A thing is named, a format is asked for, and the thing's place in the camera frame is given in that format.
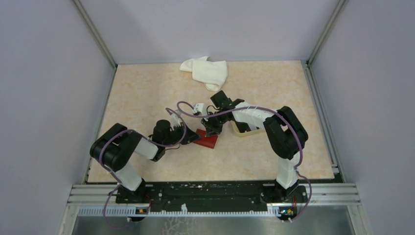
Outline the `red leather card holder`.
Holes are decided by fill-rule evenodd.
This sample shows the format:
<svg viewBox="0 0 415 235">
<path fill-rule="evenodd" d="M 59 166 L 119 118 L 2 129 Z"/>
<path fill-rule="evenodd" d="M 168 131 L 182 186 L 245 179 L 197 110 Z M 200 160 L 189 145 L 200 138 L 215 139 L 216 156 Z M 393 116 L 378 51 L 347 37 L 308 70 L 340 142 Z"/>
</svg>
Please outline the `red leather card holder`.
<svg viewBox="0 0 415 235">
<path fill-rule="evenodd" d="M 194 141 L 195 144 L 211 149 L 215 148 L 218 140 L 218 135 L 207 136 L 206 131 L 202 129 L 197 129 L 196 133 L 200 136 L 200 138 Z"/>
</svg>

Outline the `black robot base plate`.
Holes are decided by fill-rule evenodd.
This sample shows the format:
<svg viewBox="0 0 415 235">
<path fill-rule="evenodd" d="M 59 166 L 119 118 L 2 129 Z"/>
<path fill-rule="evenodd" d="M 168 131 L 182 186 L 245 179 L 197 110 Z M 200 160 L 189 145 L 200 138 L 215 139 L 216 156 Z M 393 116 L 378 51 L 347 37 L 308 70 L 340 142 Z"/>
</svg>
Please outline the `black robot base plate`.
<svg viewBox="0 0 415 235">
<path fill-rule="evenodd" d="M 138 192 L 120 187 L 118 204 L 148 203 L 151 212 L 263 212 L 271 203 L 307 202 L 305 186 L 284 190 L 275 180 L 144 182 Z"/>
</svg>

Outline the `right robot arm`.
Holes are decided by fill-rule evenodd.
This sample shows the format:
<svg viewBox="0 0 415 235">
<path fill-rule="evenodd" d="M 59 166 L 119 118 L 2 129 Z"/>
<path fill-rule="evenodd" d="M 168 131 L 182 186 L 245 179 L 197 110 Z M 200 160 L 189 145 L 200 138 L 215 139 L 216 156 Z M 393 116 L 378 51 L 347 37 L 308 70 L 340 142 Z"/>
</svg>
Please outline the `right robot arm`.
<svg viewBox="0 0 415 235">
<path fill-rule="evenodd" d="M 208 136 L 218 135 L 228 121 L 244 123 L 264 130 L 272 150 L 280 158 L 276 182 L 276 197 L 288 202 L 295 195 L 295 185 L 299 176 L 297 169 L 303 159 L 303 149 L 308 140 L 308 133 L 288 106 L 278 110 L 254 106 L 243 99 L 231 100 L 223 91 L 213 95 L 210 100 L 215 112 L 198 103 L 193 108 L 195 115 L 202 115 L 202 125 Z"/>
</svg>

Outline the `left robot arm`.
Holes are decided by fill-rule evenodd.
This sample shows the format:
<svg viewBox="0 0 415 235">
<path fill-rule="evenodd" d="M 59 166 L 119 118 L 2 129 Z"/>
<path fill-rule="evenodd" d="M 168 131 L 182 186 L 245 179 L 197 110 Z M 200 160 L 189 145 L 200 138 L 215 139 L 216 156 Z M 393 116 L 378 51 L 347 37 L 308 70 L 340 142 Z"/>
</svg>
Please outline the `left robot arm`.
<svg viewBox="0 0 415 235">
<path fill-rule="evenodd" d="M 144 179 L 129 163 L 131 156 L 136 153 L 157 162 L 168 148 L 187 145 L 200 138 L 182 121 L 173 126 L 168 120 L 158 120 L 148 138 L 116 123 L 92 144 L 90 156 L 128 190 L 130 199 L 139 203 L 146 198 L 147 190 L 141 186 Z"/>
</svg>

